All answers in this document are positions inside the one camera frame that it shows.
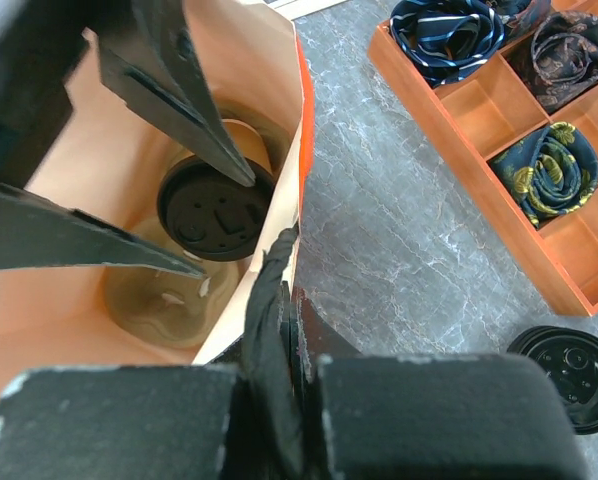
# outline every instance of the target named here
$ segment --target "black plastic lid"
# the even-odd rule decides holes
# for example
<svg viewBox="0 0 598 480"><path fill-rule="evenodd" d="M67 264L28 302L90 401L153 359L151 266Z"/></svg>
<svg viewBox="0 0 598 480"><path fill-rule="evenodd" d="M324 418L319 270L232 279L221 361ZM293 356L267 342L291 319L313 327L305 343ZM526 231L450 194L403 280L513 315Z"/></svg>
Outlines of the black plastic lid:
<svg viewBox="0 0 598 480"><path fill-rule="evenodd" d="M508 352L536 361L553 381L575 432L598 432L598 338L579 330L534 327Z"/></svg>
<svg viewBox="0 0 598 480"><path fill-rule="evenodd" d="M187 252L205 260L231 262L254 253L275 184L248 160L254 187L244 187L196 156L179 162L163 180L159 219Z"/></svg>

